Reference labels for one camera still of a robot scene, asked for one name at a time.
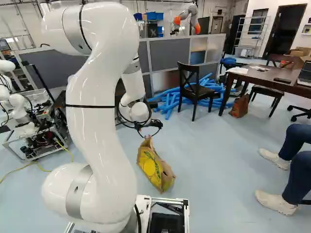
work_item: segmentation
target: jeans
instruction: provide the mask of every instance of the jeans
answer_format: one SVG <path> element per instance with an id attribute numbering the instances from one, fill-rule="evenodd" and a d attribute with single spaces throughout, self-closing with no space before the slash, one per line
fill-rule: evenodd
<path id="1" fill-rule="evenodd" d="M 299 152 L 305 142 L 311 144 L 311 125 L 290 125 L 286 130 L 283 147 L 278 153 L 280 158 L 292 161 L 282 197 L 293 205 L 298 205 L 311 190 L 311 151 Z"/>

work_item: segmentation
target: yellow cable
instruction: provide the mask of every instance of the yellow cable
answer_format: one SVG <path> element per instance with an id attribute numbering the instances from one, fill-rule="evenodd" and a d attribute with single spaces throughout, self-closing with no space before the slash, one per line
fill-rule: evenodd
<path id="1" fill-rule="evenodd" d="M 58 141 L 56 141 L 56 142 L 57 142 L 65 151 L 67 151 L 67 152 L 70 154 L 70 156 L 71 156 L 71 162 L 73 162 L 73 154 L 70 152 L 70 150 L 68 150 L 67 148 L 63 147 Z M 1 183 L 5 180 L 5 178 L 6 178 L 8 175 L 10 175 L 11 173 L 13 173 L 13 172 L 15 172 L 15 171 L 22 170 L 22 169 L 24 169 L 24 168 L 26 168 L 26 167 L 28 167 L 28 166 L 30 166 L 30 165 L 32 165 L 32 164 L 36 164 L 37 167 L 38 167 L 41 171 L 44 171 L 44 172 L 51 172 L 50 170 L 45 170 L 45 169 L 40 165 L 40 163 L 38 163 L 37 161 L 31 161 L 29 164 L 27 164 L 27 165 L 25 165 L 25 166 L 22 166 L 22 167 L 20 167 L 20 168 L 17 168 L 17 169 L 15 169 L 15 170 L 12 170 L 12 171 L 6 173 L 6 174 L 4 175 L 4 177 L 0 180 L 0 184 L 1 184 Z"/>
<path id="2" fill-rule="evenodd" d="M 73 154 L 70 152 L 70 150 L 68 150 L 67 148 L 62 146 L 62 144 L 60 144 L 59 141 L 56 141 L 56 142 L 58 143 L 58 145 L 61 146 L 61 148 L 63 148 L 65 151 L 67 151 L 70 154 L 70 156 L 71 156 L 71 160 L 70 161 L 73 162 Z"/>

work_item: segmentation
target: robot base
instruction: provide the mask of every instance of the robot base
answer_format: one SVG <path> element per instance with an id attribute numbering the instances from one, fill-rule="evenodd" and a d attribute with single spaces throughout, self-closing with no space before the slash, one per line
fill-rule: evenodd
<path id="1" fill-rule="evenodd" d="M 184 229 L 184 233 L 189 233 L 189 201 L 187 199 L 168 199 L 168 198 L 151 198 L 150 196 L 145 195 L 137 195 L 136 198 L 136 206 L 139 211 L 140 220 L 141 220 L 141 233 L 151 233 L 153 232 L 153 224 L 152 224 L 152 215 L 151 209 L 158 205 L 160 207 L 164 207 L 166 212 L 174 212 L 173 216 L 180 216 L 183 218 L 182 222 L 179 222 L 180 228 Z M 168 214 L 160 214 L 165 218 L 165 216 L 172 216 Z M 87 233 L 80 230 L 74 230 L 74 223 L 70 222 L 66 227 L 64 233 Z M 169 233 L 169 229 L 162 229 L 163 233 Z M 126 225 L 124 230 L 121 233 L 138 233 L 138 226 L 137 226 L 137 218 L 135 209 L 131 214 L 129 223 Z"/>

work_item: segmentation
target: paper bag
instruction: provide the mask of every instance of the paper bag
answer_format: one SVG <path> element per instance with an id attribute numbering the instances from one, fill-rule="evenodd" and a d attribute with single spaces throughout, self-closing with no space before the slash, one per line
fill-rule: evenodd
<path id="1" fill-rule="evenodd" d="M 234 100 L 234 104 L 229 114 L 236 118 L 241 118 L 245 116 L 248 112 L 248 102 L 249 102 L 248 94 L 240 98 L 236 98 Z"/>
<path id="2" fill-rule="evenodd" d="M 158 156 L 152 138 L 146 138 L 138 149 L 137 164 L 160 193 L 167 191 L 175 180 L 171 167 Z"/>

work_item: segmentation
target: window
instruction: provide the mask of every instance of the window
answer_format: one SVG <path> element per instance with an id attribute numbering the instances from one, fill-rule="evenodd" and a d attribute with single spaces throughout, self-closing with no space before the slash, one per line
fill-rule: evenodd
<path id="1" fill-rule="evenodd" d="M 262 32 L 266 16 L 269 9 L 259 9 L 253 11 L 253 17 L 249 25 L 248 34 L 259 35 Z"/>

